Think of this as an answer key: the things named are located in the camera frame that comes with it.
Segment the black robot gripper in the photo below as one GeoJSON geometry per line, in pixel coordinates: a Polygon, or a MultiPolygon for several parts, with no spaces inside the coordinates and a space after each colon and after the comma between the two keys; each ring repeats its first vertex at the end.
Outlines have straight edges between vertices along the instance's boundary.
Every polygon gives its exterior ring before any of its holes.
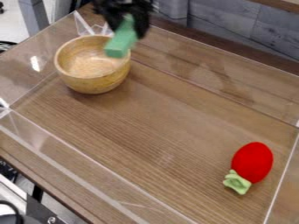
{"type": "Polygon", "coordinates": [[[105,14],[104,18],[112,31],[121,25],[124,13],[133,11],[136,36],[139,39],[145,36],[149,29],[153,0],[92,0],[92,5],[97,14],[105,14]]]}

